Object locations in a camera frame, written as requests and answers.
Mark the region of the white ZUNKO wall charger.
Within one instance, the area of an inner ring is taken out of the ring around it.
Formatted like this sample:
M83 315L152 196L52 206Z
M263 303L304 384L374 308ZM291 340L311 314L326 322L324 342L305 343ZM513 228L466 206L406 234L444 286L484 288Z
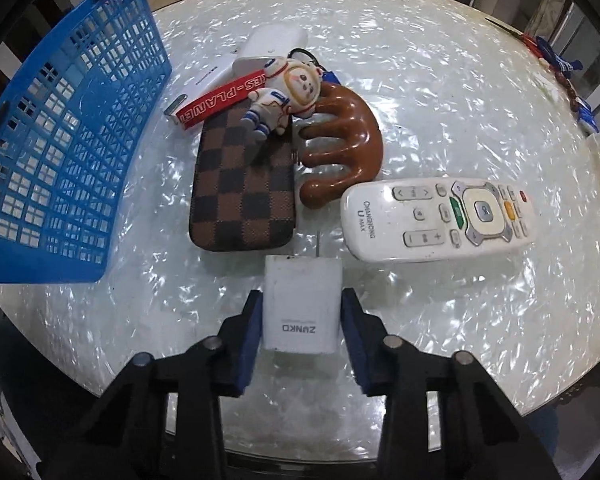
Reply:
M264 265L263 348L319 356L338 347L342 262L321 253L268 255Z

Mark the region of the white remote control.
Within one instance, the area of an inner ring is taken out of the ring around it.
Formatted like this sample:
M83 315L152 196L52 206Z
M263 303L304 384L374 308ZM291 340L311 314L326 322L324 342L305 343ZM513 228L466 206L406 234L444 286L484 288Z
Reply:
M484 257L531 245L536 213L519 185L464 177L381 180L340 200L350 253L368 263Z

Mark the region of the blue plastic basket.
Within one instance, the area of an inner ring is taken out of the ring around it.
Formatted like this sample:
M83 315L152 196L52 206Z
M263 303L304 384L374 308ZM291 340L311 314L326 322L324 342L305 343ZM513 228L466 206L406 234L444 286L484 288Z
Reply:
M147 0L83 0L0 97L0 284L94 283L171 63Z

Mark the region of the astronaut figure keychain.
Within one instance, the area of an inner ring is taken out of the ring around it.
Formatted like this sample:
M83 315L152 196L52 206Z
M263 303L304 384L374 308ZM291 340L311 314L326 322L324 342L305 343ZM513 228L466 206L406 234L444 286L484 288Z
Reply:
M283 134L292 116L311 117L323 81L320 66L293 58L271 58L263 73L264 86L249 92L251 104L240 120L260 140Z

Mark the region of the white earbud charging case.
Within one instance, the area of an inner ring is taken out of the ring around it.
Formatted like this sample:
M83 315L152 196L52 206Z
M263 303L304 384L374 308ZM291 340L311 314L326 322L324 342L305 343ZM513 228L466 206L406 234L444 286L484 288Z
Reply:
M237 78L262 70L271 58L286 58L291 50L308 44L308 32L299 25L261 25L238 47L233 62Z

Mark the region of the brown checkered case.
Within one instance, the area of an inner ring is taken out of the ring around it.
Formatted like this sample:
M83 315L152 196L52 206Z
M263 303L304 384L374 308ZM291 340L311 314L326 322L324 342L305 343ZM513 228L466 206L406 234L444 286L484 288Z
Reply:
M188 234L208 252L249 252L286 245L294 235L292 127L258 141L240 124L249 100L202 126Z

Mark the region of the brown wooden massage comb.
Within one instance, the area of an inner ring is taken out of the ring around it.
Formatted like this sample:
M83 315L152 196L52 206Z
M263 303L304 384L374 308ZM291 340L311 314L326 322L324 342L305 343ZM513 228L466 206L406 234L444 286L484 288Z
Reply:
M331 118L302 127L300 138L305 141L329 138L338 143L327 150L305 151L300 162L308 168L338 165L347 171L338 176L305 180L299 197L309 209L320 209L338 200L351 186L374 180L384 160L384 140L376 117L357 93L325 81L315 111Z

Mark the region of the white USB dongle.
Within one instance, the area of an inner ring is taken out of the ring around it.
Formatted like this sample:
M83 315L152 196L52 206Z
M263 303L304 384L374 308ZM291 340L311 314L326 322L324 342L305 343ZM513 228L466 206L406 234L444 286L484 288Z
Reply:
M175 98L163 110L163 115L174 124L178 124L178 111L181 108L233 79L233 63L236 58L237 53L232 52L206 64L175 93Z

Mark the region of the beaded keychain with blue charms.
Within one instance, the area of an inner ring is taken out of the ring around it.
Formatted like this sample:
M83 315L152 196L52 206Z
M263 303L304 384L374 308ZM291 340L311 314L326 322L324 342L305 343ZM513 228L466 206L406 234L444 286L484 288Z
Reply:
M580 96L571 81L573 73L582 70L582 63L579 60L566 61L554 51L547 40L540 36L529 36L495 18L490 18L490 16L485 16L484 19L526 46L539 63L554 76L558 86L564 90L571 114L584 136L586 138L594 136L595 140L600 143L600 126L594 118L593 109L588 101Z

